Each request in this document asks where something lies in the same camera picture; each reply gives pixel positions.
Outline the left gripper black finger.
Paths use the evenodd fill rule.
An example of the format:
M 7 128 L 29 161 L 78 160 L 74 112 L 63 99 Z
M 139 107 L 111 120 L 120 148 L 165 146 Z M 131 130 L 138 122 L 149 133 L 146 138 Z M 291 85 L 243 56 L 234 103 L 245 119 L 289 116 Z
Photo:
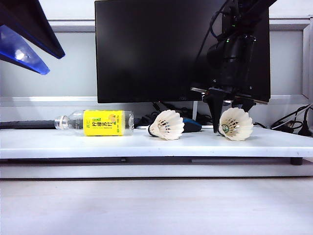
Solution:
M 0 59 L 41 75 L 50 72 L 23 37 L 5 25 L 0 26 Z
M 0 24 L 57 59 L 65 56 L 38 0 L 2 0 Z

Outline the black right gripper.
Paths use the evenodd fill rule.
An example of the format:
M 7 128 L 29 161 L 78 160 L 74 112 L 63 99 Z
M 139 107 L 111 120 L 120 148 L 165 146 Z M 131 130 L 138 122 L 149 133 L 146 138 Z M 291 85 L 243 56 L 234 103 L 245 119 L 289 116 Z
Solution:
M 231 86 L 205 87 L 199 83 L 192 83 L 190 90 L 202 94 L 202 100 L 208 105 L 211 113 L 214 133 L 218 132 L 223 103 L 227 100 L 234 102 L 235 108 L 243 109 L 245 112 L 248 112 L 256 103 L 268 104 L 269 102 L 269 99 L 255 98 Z

